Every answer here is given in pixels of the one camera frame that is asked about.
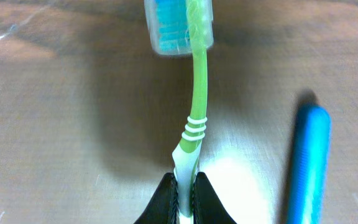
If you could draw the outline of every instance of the blue bristle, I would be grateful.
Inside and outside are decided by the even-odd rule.
[[[186,0],[155,0],[160,23],[160,49],[164,52],[187,47],[189,33],[186,17]]]

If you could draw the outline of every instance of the toothbrush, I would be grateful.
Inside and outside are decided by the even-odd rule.
[[[213,44],[211,0],[145,0],[145,10],[152,47],[158,54],[193,56],[191,111],[180,142],[172,152],[179,221],[193,223],[193,182],[207,121],[206,51]]]
[[[295,126],[287,224],[318,224],[329,153],[331,119],[316,105],[300,108]]]

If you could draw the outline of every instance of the plastic case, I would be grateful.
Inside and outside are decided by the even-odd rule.
[[[211,0],[200,0],[205,14],[206,45],[213,45]],[[191,53],[186,17],[186,0],[145,0],[147,27],[153,50],[160,55],[180,56]]]

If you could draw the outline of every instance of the wooden surface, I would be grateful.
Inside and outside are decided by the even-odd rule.
[[[200,170],[238,223],[280,223],[294,111],[313,90],[333,120],[322,223],[358,223],[358,1],[213,4]],[[191,59],[152,52],[140,0],[0,0],[0,35],[13,24],[0,223],[132,223],[173,169]]]

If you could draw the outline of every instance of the blue cylinder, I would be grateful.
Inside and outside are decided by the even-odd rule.
[[[298,111],[287,224],[317,224],[324,194],[331,118],[317,105]]]

